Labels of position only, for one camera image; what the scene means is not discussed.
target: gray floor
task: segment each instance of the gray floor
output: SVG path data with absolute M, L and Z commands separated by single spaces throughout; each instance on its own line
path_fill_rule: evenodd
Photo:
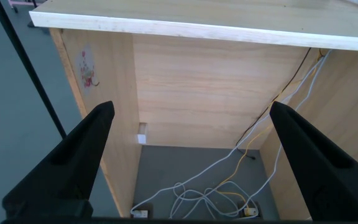
M 226 156 L 229 151 L 228 149 L 144 146 L 140 157 L 134 203 L 151 197 L 161 188 L 171 187 L 177 182 L 183 182 L 193 177 L 210 164 Z M 232 180 L 248 194 L 253 194 L 266 181 L 266 174 L 259 151 L 249 151 L 249 154 L 255 156 L 256 160 L 245 158 L 240 164 L 237 175 Z M 234 152 L 227 160 L 186 184 L 186 188 L 203 191 L 207 187 L 217 186 L 234 172 L 241 156 L 241 153 Z M 238 192 L 234 187 L 222 187 L 222 190 Z M 240 200 L 237 196 L 230 198 Z M 260 203 L 266 220 L 278 220 L 277 209 L 269 185 L 253 199 Z M 175 196 L 171 190 L 162 192 L 151 200 L 150 203 L 154 206 L 154 218 L 169 217 L 174 200 Z M 223 198 L 214 197 L 214 201 L 221 210 L 232 211 L 231 204 Z M 184 202 L 183 207 L 174 218 L 181 218 L 193 204 L 194 202 Z M 204 203 L 200 203 L 189 218 L 212 219 Z
M 66 132 L 81 120 L 55 46 L 41 29 L 30 29 L 28 10 L 14 14 L 2 1 Z M 61 140 L 44 104 L 0 25 L 0 222 L 1 201 Z M 91 195 L 96 216 L 118 216 L 99 172 Z

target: desk top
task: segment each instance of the desk top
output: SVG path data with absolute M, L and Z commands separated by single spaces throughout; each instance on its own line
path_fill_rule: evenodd
M 49 0 L 35 26 L 358 50 L 345 0 Z

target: wooden desk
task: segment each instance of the wooden desk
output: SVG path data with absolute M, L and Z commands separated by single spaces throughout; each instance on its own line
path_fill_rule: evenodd
M 101 161 L 121 216 L 132 207 L 140 144 L 233 148 L 274 97 L 327 59 L 299 112 L 358 160 L 358 6 L 343 0 L 49 0 L 30 12 L 51 35 L 82 116 L 116 109 Z M 289 101 L 305 97 L 311 80 Z M 271 124 L 266 120 L 241 146 Z M 275 131 L 252 143 L 273 169 Z M 309 217 L 282 153 L 270 185 L 282 219 Z

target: black pole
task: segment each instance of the black pole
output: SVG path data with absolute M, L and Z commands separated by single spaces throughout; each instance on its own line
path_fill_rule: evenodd
M 59 131 L 60 135 L 64 139 L 66 137 L 66 132 L 63 129 L 63 126 L 61 122 L 59 121 L 59 118 L 48 98 L 47 93 L 45 92 L 40 79 L 37 76 L 37 73 L 35 72 L 34 67 L 31 64 L 31 61 L 29 59 L 29 56 L 25 52 L 22 42 L 20 41 L 19 37 L 16 34 L 15 29 L 13 28 L 1 2 L 0 2 L 0 23 L 2 24 L 7 36 L 12 42 L 13 47 L 15 48 L 17 54 L 19 55 L 20 59 L 22 60 L 22 63 L 27 70 L 27 73 L 29 74 L 32 83 L 34 84 L 35 88 L 38 91 L 38 94 L 40 95 L 42 102 L 44 103 L 45 107 L 47 108 L 50 117 L 52 118 L 53 122 L 55 123 L 55 126 L 57 130 Z

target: floral sticker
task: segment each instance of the floral sticker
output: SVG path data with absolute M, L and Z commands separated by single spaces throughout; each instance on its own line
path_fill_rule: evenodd
M 77 74 L 81 80 L 81 89 L 83 90 L 83 93 L 87 95 L 92 86 L 99 85 L 94 70 L 93 55 L 89 45 L 85 46 L 79 53 L 76 58 L 76 64 Z

